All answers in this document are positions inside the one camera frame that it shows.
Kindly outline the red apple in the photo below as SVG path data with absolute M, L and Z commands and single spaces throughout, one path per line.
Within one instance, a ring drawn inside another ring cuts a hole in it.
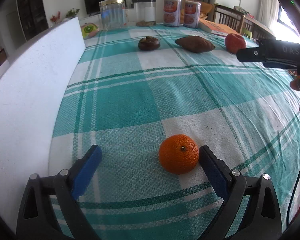
M 228 34 L 225 37 L 225 47 L 228 52 L 237 54 L 240 49 L 247 47 L 245 39 L 239 34 Z

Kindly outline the orange mandarin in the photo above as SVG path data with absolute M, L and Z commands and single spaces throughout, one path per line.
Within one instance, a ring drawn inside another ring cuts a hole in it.
M 197 165 L 199 148 L 189 136 L 176 134 L 161 143 L 158 157 L 166 171 L 176 175 L 186 174 Z

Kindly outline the green plastic stool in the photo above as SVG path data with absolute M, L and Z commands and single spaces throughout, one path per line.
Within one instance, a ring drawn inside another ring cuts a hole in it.
M 251 31 L 249 31 L 248 29 L 242 28 L 241 33 L 243 36 L 252 39 L 253 37 L 253 33 Z

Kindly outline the wooden desk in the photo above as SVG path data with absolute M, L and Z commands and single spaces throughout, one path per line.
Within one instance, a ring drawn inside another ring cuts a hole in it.
M 253 33 L 253 39 L 275 39 L 273 32 L 267 26 L 256 20 L 249 12 L 239 6 L 234 6 L 234 9 L 245 15 L 243 28 L 248 29 Z

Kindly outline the orange book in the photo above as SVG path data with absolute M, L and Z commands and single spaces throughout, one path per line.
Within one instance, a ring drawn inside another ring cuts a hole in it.
M 228 34 L 238 34 L 237 31 L 227 25 L 202 20 L 201 18 L 199 19 L 198 27 L 207 33 L 222 37 L 226 37 Z

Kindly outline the wooden dining chair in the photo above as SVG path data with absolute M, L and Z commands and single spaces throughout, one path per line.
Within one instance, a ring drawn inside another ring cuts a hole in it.
M 235 9 L 215 4 L 213 22 L 224 24 L 241 34 L 245 15 Z

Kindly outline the small sweet potato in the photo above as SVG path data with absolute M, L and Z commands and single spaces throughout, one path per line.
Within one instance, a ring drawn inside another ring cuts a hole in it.
M 205 53 L 215 49 L 215 45 L 200 36 L 187 36 L 175 40 L 175 44 L 193 53 Z

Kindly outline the right red-white can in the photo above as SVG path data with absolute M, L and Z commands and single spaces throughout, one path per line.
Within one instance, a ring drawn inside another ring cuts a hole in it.
M 200 2 L 186 0 L 184 4 L 183 25 L 189 28 L 197 28 L 200 16 Z

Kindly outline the red-white can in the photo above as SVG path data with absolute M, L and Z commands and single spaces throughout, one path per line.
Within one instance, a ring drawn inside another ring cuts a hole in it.
M 163 23 L 168 27 L 178 27 L 180 24 L 181 0 L 164 0 Z
M 184 4 L 183 25 L 189 28 L 197 28 L 200 16 L 200 2 L 186 0 Z

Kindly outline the dark mangosteen far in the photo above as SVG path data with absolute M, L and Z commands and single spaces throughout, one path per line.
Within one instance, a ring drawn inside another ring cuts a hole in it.
M 160 47 L 160 41 L 152 36 L 143 37 L 138 42 L 138 48 L 142 51 L 153 51 Z

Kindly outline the kiwi print pouch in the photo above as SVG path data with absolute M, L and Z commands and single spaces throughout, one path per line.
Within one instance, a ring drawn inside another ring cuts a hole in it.
M 98 26 L 94 23 L 86 23 L 81 26 L 81 32 L 84 40 L 92 38 L 98 33 Z

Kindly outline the small potted plant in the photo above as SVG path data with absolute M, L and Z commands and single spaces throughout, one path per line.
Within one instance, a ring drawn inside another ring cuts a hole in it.
M 135 2 L 137 2 L 137 0 L 130 0 L 130 7 L 131 7 L 132 9 L 134 9 L 134 4 L 135 4 Z

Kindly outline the green plant white vase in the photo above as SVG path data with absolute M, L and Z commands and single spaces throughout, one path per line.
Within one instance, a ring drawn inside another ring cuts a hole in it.
M 75 18 L 78 13 L 79 13 L 79 9 L 72 8 L 69 11 L 67 11 L 65 18 L 62 21 L 65 22 L 72 18 Z

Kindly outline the black glass cabinet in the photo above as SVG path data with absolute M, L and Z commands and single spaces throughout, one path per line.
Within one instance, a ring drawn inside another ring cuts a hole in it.
M 27 41 L 48 29 L 43 0 L 17 0 L 17 8 Z

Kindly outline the gold-lid glass jar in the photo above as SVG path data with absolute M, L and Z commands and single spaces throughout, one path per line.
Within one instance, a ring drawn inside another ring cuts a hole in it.
M 125 0 L 105 0 L 99 2 L 102 27 L 104 30 L 126 26 Z

